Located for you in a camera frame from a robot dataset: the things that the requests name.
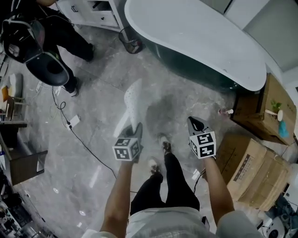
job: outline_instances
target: white bathtub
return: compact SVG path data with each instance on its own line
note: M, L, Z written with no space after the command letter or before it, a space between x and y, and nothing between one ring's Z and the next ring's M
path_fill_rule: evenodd
M263 55L237 26L200 0L127 0L125 15L172 71L219 90L260 90Z

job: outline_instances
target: black trousers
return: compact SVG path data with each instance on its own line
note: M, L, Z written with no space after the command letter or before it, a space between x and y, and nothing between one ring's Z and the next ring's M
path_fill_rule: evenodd
M68 19L63 14L51 8L42 7L42 10L46 15L51 16L40 20L41 24L45 27L46 37L44 50L52 51L60 56L57 46L61 46L71 54L86 61L91 61L93 58L92 45L86 42L84 38L82 38L74 30L71 23L67 22ZM61 62L64 64L69 73L69 81L64 85L64 87L66 91L72 93L76 88L77 79L75 78L72 70L62 60Z
M148 208L161 207L192 207L200 210L200 203L185 181L179 161L172 153L165 155L167 169L168 197L164 203L160 197L160 185L163 176L160 173L152 175L140 188L131 202L130 215Z

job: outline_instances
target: gray tile floor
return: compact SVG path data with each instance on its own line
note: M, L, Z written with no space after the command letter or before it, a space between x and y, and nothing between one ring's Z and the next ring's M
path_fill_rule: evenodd
M137 79L143 79L140 116L144 126L144 150L139 163L134 165L131 190L137 191L150 176L147 162L151 156L162 164L162 151L156 138L159 132L171 138L185 178L189 186L194 187L192 173L200 165L188 146L188 116L208 120L216 132L217 145L226 132L252 136L227 117L217 114L219 108L233 106L233 94L215 92L169 72L147 49L137 55L128 54L112 31L83 26L79 32L96 46L95 59L86 63L61 49L62 58L80 78L82 86L78 97L71 98L61 90L58 98L60 102L66 102L64 113L69 119L76 114L81 118L74 128L75 133L114 171L119 169L119 163L112 153L112 135L126 110L124 93ZM115 179L111 171L64 127L65 121L62 123L61 115L56 111L51 88L44 85L36 95L38 80L24 65L11 62L9 73L18 72L24 75L24 96L30 104L24 110L29 127L21 133L36 151L48 150L48 156L45 173L15 186L15 189L24 197L25 206L41 226L60 238L79 238L87 227L100 228L105 202ZM284 145L266 145L279 154L286 149ZM297 157L295 146L284 154L287 158ZM162 199L165 200L166 195L164 180ZM201 202L202 214L207 216L211 230L215 231L204 179L199 181L196 195ZM262 216L245 205L236 204L236 208L244 210L254 223L258 222L258 216Z

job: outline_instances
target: white shirt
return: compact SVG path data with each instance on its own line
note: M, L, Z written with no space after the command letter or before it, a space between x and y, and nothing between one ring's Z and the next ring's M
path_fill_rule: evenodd
M216 235L206 229L199 211L190 207L150 208L129 219L126 238L262 238L241 211L220 218ZM109 232L87 230L82 238L117 238Z

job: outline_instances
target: cardboard box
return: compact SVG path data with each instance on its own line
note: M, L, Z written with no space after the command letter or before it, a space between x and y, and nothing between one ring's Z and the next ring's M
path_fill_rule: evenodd
M242 135L225 135L216 163L232 198L262 211L274 205L290 175L287 161Z
M265 112L266 109L274 111L272 101L282 104L280 109L284 111L283 121L289 132L286 138L282 138L278 133L277 116ZM297 110L288 93L272 74L267 75L266 84L258 94L240 96L234 111L232 120L260 139L285 145L291 145L294 142Z

